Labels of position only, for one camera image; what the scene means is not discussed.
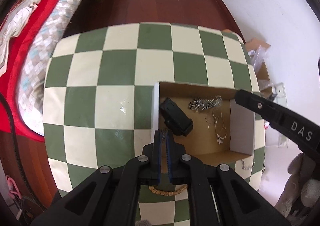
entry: open box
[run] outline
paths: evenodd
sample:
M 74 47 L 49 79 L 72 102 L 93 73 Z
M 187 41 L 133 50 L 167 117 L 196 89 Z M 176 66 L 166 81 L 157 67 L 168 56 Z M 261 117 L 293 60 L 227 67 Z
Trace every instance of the open box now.
M 199 158 L 203 163 L 217 166 L 231 163 L 253 155 L 255 142 L 255 113 L 236 104 L 236 90 L 216 88 L 194 84 L 158 82 L 154 85 L 152 95 L 151 141 L 154 132 L 166 128 L 164 118 L 159 114 L 159 104 L 167 97 L 173 100 L 179 108 L 193 120 L 193 130 L 188 136 L 175 136 L 177 143 L 183 144 L 187 154 Z M 194 111 L 188 109 L 188 104 L 195 98 L 213 98 L 220 95 L 223 99 L 218 113 L 222 113 L 227 138 L 218 144 L 214 126 L 208 128 L 212 118 L 212 109 Z

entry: table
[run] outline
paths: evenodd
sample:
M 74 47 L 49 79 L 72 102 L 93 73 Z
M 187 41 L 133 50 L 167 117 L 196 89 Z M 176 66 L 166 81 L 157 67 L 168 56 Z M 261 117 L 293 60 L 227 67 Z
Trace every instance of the table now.
M 246 89 L 260 94 L 239 35 L 201 26 L 135 23 L 62 39 L 47 69 L 44 134 L 62 196 L 102 165 L 118 167 L 150 143 L 151 93 L 157 81 Z M 264 121 L 256 115 L 254 157 L 229 164 L 259 189 Z M 162 190 L 175 190 L 162 174 Z M 189 225 L 187 191 L 158 196 L 142 186 L 138 219 Z

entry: white lettering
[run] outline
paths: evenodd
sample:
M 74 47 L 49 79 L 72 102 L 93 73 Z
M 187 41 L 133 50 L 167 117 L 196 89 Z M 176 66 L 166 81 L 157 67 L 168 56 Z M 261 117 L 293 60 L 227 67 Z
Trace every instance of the white lettering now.
M 298 135 L 301 134 L 301 136 L 303 136 L 303 131 L 304 131 L 304 127 L 302 127 L 302 129 L 300 129 L 300 131 L 298 132 Z
M 311 132 L 311 131 L 309 131 L 309 132 L 308 132 L 308 137 L 306 137 L 306 140 L 307 140 L 307 141 L 310 141 L 311 136 L 312 136 L 312 132 Z
M 291 130 L 292 131 L 295 131 L 297 129 L 297 126 L 298 126 L 298 123 L 293 121 L 293 124 L 292 124 L 292 127 L 291 127 Z

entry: cord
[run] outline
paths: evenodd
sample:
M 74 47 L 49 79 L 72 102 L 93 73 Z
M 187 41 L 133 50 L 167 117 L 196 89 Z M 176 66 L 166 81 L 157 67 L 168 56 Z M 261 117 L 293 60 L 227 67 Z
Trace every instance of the cord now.
M 5 97 L 2 95 L 2 93 L 0 92 L 0 102 L 3 105 L 5 111 L 7 112 L 8 118 L 9 118 L 9 123 L 10 123 L 10 131 L 11 131 L 11 138 L 13 141 L 13 148 L 14 148 L 14 153 L 15 153 L 15 157 L 17 160 L 17 164 L 18 164 L 18 168 L 19 168 L 19 172 L 21 174 L 21 177 L 23 179 L 23 182 L 25 183 L 25 185 L 27 186 L 28 191 L 30 192 L 33 200 L 32 202 L 36 203 L 43 211 L 46 210 L 46 207 L 40 202 L 40 200 L 38 199 L 38 197 L 35 195 L 34 191 L 32 190 L 29 181 L 26 177 L 26 174 L 24 172 L 23 166 L 22 166 L 22 162 L 20 159 L 20 154 L 19 154 L 19 148 L 18 148 L 18 141 L 17 141 L 17 135 L 16 135 L 16 130 L 14 127 L 14 120 L 13 120 L 13 115 L 10 109 L 10 106 L 8 104 L 8 102 L 6 101 Z

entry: red fabric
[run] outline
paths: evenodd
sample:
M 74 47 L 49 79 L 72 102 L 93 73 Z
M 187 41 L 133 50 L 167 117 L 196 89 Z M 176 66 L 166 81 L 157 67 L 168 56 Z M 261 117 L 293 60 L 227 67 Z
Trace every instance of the red fabric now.
M 7 72 L 0 77 L 0 92 L 6 97 L 11 108 L 16 133 L 28 137 L 35 141 L 44 142 L 44 137 L 32 131 L 20 118 L 18 106 L 16 104 L 16 87 L 20 76 L 21 68 L 27 56 L 28 50 L 34 37 L 39 32 L 41 26 L 51 14 L 59 0 L 41 0 L 37 9 L 30 16 L 27 25 L 21 34 L 12 38 L 9 43 L 9 58 Z M 4 107 L 0 104 L 0 130 L 10 132 L 9 120 Z

